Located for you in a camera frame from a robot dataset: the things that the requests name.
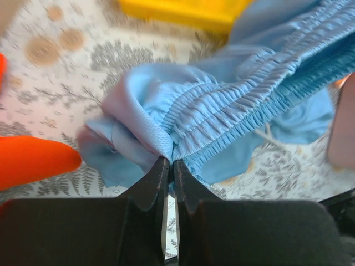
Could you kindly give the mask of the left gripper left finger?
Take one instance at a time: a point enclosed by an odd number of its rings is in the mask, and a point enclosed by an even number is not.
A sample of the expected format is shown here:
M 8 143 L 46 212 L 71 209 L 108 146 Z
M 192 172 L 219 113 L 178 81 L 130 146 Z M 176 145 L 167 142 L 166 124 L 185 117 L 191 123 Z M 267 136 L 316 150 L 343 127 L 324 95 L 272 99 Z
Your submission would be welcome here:
M 164 265 L 169 162 L 115 198 L 1 205 L 2 265 Z

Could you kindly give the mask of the yellow plastic tray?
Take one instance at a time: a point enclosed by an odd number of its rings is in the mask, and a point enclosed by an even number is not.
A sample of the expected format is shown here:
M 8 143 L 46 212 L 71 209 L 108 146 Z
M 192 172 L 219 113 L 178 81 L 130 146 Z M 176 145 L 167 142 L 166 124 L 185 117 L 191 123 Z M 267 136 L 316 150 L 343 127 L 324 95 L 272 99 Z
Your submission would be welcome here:
M 252 1 L 120 0 L 118 3 L 129 16 L 227 33 Z

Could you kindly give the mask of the light blue shorts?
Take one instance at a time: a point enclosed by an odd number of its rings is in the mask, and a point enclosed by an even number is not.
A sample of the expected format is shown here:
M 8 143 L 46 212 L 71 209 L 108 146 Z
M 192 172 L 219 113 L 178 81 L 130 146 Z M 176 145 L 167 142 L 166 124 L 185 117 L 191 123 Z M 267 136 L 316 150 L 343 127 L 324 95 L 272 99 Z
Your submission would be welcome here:
M 334 116 L 328 86 L 353 71 L 353 1 L 255 1 L 211 57 L 122 75 L 79 152 L 108 187 L 132 186 L 158 157 L 208 186 L 246 172 L 265 141 L 316 141 Z

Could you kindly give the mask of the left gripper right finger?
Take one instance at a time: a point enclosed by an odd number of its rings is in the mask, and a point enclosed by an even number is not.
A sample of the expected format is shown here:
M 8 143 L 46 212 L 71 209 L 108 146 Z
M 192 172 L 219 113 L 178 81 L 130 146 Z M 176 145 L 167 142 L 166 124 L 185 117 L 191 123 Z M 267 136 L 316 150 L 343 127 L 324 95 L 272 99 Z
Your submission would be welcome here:
M 354 190 L 321 202 L 223 200 L 174 163 L 179 265 L 351 265 Z

